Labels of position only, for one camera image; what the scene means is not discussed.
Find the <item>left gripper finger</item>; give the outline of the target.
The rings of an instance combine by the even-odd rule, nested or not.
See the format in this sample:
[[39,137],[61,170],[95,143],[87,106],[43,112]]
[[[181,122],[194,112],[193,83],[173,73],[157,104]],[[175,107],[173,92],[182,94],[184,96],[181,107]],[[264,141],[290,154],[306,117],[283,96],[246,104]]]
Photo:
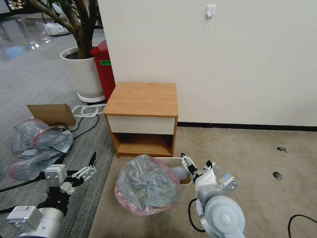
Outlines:
[[96,172],[96,152],[93,153],[88,166],[83,167],[82,169],[72,173],[72,176],[91,176]]
[[87,174],[73,174],[71,176],[66,177],[63,184],[60,186],[62,192],[67,194],[73,194],[76,187],[82,185],[85,181],[90,179],[92,175],[90,173]]

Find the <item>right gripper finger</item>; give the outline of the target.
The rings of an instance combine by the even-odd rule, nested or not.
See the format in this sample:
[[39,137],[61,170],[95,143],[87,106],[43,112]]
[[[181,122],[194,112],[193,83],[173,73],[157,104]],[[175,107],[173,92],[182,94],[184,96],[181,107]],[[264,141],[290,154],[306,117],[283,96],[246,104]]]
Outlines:
[[219,168],[215,162],[211,162],[210,160],[208,160],[206,162],[206,165],[204,166],[204,172],[206,173],[208,171],[213,171],[213,173],[217,173],[219,171]]
[[181,161],[185,169],[192,175],[195,176],[198,169],[196,164],[193,162],[193,160],[188,157],[186,154],[181,153]]

